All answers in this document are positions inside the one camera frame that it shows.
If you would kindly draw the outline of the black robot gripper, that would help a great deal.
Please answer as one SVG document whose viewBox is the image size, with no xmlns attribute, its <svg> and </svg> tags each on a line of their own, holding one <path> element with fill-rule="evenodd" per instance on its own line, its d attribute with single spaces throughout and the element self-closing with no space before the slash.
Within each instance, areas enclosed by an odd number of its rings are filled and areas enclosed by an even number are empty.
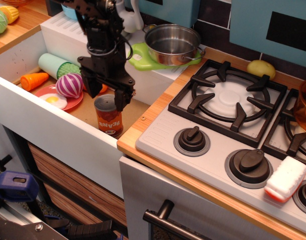
<svg viewBox="0 0 306 240">
<path fill-rule="evenodd" d="M 126 73 L 125 44 L 120 27 L 82 27 L 87 38 L 86 49 L 89 57 L 78 57 L 81 76 L 88 94 L 95 98 L 105 84 L 115 90 L 115 106 L 122 112 L 135 94 L 135 81 Z"/>
</svg>

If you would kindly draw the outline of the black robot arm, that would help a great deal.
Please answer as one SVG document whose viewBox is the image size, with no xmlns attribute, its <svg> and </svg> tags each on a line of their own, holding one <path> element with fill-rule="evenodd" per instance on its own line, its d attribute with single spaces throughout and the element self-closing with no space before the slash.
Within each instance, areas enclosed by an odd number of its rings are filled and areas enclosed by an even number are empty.
<svg viewBox="0 0 306 240">
<path fill-rule="evenodd" d="M 60 4 L 75 10 L 78 23 L 87 37 L 89 57 L 78 57 L 83 83 L 93 98 L 106 85 L 114 91 L 117 111 L 122 112 L 135 94 L 135 80 L 125 70 L 133 52 L 122 35 L 123 19 L 114 0 L 61 0 Z"/>
</svg>

